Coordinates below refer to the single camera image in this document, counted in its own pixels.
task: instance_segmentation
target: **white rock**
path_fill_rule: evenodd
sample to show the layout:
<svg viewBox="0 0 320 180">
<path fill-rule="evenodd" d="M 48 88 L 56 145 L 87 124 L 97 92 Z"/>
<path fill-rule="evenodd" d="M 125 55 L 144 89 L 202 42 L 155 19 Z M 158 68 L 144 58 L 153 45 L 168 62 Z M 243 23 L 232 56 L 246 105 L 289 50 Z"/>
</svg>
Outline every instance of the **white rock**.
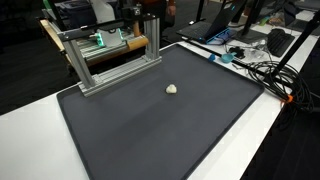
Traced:
<svg viewBox="0 0 320 180">
<path fill-rule="evenodd" d="M 175 94 L 177 93 L 177 87 L 174 85 L 174 84 L 170 84 L 167 89 L 166 89 L 166 92 L 168 94 Z"/>
</svg>

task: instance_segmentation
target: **floor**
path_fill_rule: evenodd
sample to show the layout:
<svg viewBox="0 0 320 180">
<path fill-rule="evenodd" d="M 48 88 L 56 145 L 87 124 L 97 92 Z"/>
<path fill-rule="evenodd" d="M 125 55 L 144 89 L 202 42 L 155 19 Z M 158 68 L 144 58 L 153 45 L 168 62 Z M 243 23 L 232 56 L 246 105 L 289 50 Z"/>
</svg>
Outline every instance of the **floor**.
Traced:
<svg viewBox="0 0 320 180">
<path fill-rule="evenodd" d="M 180 41 L 176 31 L 195 20 L 198 1 L 176 0 L 175 26 L 164 35 L 172 42 Z M 220 4 L 210 2 L 203 17 L 212 21 Z M 63 90 L 77 82 L 70 76 L 57 48 L 43 38 L 37 28 L 11 40 L 0 54 L 0 115 Z M 320 45 L 315 47 L 302 74 L 310 89 L 320 94 Z M 316 179 L 320 167 L 320 115 L 299 114 L 285 131 L 276 128 L 277 121 L 251 161 L 242 179 Z"/>
</svg>

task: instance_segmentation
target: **white desk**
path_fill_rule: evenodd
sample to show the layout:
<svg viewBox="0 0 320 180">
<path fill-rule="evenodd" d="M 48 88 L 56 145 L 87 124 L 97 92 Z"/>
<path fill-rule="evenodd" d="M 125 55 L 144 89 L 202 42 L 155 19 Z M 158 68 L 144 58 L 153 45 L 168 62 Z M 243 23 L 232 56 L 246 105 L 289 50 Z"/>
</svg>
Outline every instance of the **white desk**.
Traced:
<svg viewBox="0 0 320 180">
<path fill-rule="evenodd" d="M 257 26 L 254 29 L 268 33 L 271 27 Z M 316 37 L 310 36 L 289 64 L 300 70 L 316 41 Z M 180 44 L 205 57 L 210 55 L 185 42 Z M 219 53 L 225 52 L 223 47 L 206 47 Z M 216 62 L 245 75 L 244 70 L 236 70 L 231 64 L 222 64 L 219 60 Z M 238 119 L 189 179 L 239 179 L 280 110 L 280 101 L 268 92 L 263 93 Z M 56 94 L 1 116 L 0 146 L 0 179 L 89 179 L 60 111 Z"/>
</svg>

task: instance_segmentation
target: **laptop screen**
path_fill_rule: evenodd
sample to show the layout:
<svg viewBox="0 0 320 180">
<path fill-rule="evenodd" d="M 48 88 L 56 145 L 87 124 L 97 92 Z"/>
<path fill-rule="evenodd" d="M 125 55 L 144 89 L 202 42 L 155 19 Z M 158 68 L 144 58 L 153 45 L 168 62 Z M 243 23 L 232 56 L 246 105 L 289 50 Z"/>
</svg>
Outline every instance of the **laptop screen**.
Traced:
<svg viewBox="0 0 320 180">
<path fill-rule="evenodd" d="M 233 3 L 227 4 L 224 9 L 219 12 L 204 38 L 208 40 L 223 31 L 245 2 L 246 0 L 234 0 Z"/>
</svg>

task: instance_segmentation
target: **gray mat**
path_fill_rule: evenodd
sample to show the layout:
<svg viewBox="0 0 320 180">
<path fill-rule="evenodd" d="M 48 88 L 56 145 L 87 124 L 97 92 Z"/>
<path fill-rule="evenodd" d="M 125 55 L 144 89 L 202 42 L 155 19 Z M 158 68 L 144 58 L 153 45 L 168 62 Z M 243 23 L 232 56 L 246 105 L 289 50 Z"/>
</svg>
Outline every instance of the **gray mat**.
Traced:
<svg viewBox="0 0 320 180">
<path fill-rule="evenodd" d="M 58 94 L 91 179 L 187 178 L 263 87 L 181 46 L 92 97 Z M 165 88 L 175 84 L 178 93 Z"/>
</svg>

